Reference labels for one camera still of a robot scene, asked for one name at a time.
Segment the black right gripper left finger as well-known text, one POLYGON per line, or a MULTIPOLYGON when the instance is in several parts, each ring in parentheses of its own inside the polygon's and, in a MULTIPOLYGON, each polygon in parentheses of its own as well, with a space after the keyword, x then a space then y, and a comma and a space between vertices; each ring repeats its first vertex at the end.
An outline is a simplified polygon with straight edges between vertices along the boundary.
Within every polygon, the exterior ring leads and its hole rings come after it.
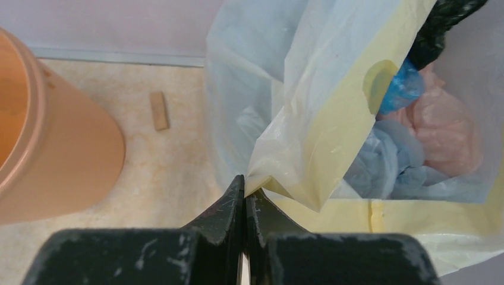
POLYGON ((24 284, 240 284, 244 177, 177 229, 64 229, 36 254, 24 284))

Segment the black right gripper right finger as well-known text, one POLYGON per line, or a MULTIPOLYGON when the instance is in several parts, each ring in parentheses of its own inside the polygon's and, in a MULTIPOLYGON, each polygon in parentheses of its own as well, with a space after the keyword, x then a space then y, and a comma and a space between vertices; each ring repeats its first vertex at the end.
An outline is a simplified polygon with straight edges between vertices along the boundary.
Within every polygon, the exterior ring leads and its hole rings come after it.
POLYGON ((440 284, 427 251, 396 233, 311 233, 257 191, 245 199, 251 284, 440 284))

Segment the large translucent trash bag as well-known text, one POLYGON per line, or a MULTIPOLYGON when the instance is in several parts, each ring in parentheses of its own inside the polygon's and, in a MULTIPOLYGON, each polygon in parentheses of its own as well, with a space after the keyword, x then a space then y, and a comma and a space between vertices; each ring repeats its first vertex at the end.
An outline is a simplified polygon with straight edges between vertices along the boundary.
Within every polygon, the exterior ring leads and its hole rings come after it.
POLYGON ((225 1, 206 38, 218 179, 314 232, 404 233, 440 275, 503 253, 503 2, 408 52, 436 1, 225 1))

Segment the black trash bag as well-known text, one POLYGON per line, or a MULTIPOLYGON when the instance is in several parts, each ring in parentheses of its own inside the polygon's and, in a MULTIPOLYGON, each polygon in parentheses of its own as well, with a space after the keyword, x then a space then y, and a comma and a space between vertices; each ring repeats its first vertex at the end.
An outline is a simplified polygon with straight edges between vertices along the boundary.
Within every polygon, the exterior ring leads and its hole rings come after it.
POLYGON ((418 31, 407 59, 417 70, 425 68, 445 49, 445 34, 486 3, 487 0, 437 0, 418 31))

